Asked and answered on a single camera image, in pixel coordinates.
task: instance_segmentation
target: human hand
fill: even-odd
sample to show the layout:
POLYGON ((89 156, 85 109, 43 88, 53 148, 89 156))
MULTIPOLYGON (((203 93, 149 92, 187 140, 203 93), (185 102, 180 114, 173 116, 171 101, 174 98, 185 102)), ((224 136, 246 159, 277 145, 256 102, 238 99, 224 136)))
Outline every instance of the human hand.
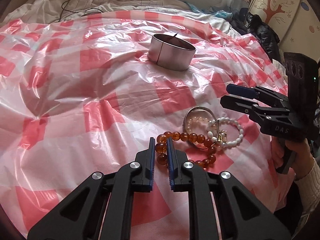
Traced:
MULTIPOLYGON (((285 145, 289 150, 297 153, 291 168, 293 168, 296 173, 296 178, 302 179, 309 174, 315 163, 310 153, 308 140, 305 139, 301 143, 285 141, 285 145)), ((277 137, 272 137, 271 140, 271 156, 276 169, 283 165, 284 149, 281 147, 277 137)))

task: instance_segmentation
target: camera lens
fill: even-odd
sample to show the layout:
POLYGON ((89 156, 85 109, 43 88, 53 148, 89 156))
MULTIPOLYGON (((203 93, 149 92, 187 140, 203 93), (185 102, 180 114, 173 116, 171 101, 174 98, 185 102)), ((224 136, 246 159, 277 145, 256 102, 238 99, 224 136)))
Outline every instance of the camera lens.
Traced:
POLYGON ((301 65, 298 66, 298 75, 299 75, 300 78, 303 77, 303 70, 302 70, 301 65))
POLYGON ((285 70, 286 70, 286 71, 290 71, 290 63, 289 63, 289 61, 287 61, 287 62, 285 63, 285 70))
POLYGON ((291 63, 291 71, 292 71, 292 74, 295 76, 295 75, 296 75, 297 70, 296 70, 296 65, 295 65, 295 63, 294 63, 294 62, 292 62, 292 63, 291 63))

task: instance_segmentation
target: plastic sheet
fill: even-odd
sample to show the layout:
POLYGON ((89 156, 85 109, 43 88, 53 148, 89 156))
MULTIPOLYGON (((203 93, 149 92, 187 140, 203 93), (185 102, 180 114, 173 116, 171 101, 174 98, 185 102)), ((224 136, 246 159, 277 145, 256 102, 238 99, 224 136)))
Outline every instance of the plastic sheet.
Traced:
MULTIPOLYGON (((181 131, 196 105, 237 119, 245 131, 209 171, 230 171, 272 212, 293 181, 292 172, 276 174, 269 137, 247 115, 220 105, 229 83, 286 93, 251 35, 232 39, 206 22, 144 11, 51 25, 14 20, 0 29, 0 79, 0 203, 25 236, 92 172, 117 171, 149 137, 181 131), (148 60, 155 33, 178 33, 196 47, 188 71, 148 60)), ((187 194, 172 192, 166 168, 155 166, 154 190, 135 194, 131 239, 188 239, 187 194)))

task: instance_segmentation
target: amber bead bracelet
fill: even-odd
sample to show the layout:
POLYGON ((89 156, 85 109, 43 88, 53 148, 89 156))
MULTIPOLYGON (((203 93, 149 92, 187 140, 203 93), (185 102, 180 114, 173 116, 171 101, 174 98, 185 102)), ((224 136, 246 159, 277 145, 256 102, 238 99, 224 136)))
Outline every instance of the amber bead bracelet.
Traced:
POLYGON ((210 164, 213 164, 216 161, 215 153, 216 153, 216 147, 214 146, 214 143, 211 141, 211 139, 206 139, 203 134, 197 135, 196 133, 190 133, 187 132, 179 133, 179 132, 164 132, 163 134, 158 135, 157 137, 157 144, 156 144, 156 152, 159 153, 159 156, 157 157, 157 161, 160 165, 167 165, 168 157, 165 154, 167 152, 167 138, 172 137, 173 141, 189 141, 191 143, 199 143, 203 144, 205 147, 208 148, 208 157, 202 161, 193 161, 188 160, 188 162, 192 162, 195 164, 198 164, 202 168, 206 169, 210 166, 210 164))

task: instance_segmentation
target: metal ring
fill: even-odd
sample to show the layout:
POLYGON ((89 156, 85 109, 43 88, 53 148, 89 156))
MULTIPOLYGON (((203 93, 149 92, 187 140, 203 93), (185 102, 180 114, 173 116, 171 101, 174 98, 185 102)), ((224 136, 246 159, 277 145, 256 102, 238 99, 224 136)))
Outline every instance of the metal ring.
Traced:
MULTIPOLYGON (((191 108, 189 110, 189 112, 187 112, 186 116, 184 117, 183 119, 183 124, 182 124, 182 129, 184 132, 187 132, 186 130, 186 119, 187 119, 187 116, 188 114, 190 114, 192 111, 194 110, 204 110, 204 111, 207 111, 209 114, 211 114, 211 116, 213 117, 214 119, 214 122, 217 123, 217 119, 216 117, 214 116, 213 112, 209 109, 209 108, 206 108, 206 107, 203 107, 203 106, 195 106, 193 108, 191 108)), ((199 150, 206 150, 208 148, 199 148, 198 146, 196 146, 194 143, 190 142, 190 141, 187 141, 189 144, 191 144, 193 147, 196 147, 198 148, 199 150)))

